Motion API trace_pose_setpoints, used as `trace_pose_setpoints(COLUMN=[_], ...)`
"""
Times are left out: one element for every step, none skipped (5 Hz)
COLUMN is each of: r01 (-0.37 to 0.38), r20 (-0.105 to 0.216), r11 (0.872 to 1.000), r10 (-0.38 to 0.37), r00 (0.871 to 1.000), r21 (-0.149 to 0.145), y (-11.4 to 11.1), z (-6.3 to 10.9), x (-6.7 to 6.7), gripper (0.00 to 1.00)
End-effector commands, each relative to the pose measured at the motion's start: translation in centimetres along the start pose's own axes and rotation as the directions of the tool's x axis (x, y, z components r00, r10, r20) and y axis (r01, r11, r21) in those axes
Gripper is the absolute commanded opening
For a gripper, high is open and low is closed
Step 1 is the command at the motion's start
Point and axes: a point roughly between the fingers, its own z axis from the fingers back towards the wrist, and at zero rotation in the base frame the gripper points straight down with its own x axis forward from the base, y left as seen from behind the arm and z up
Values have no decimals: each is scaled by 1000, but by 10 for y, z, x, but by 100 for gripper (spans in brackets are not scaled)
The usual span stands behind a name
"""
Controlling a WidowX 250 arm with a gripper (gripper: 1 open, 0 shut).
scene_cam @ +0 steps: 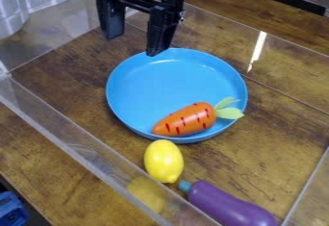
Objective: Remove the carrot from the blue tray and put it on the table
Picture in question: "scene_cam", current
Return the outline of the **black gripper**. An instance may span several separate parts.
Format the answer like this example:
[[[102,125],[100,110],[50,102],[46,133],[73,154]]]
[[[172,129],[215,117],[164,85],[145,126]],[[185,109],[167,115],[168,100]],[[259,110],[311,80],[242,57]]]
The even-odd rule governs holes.
[[[100,28],[105,39],[124,32],[124,8],[148,13],[147,55],[169,48],[177,24],[183,21],[183,0],[96,0]]]

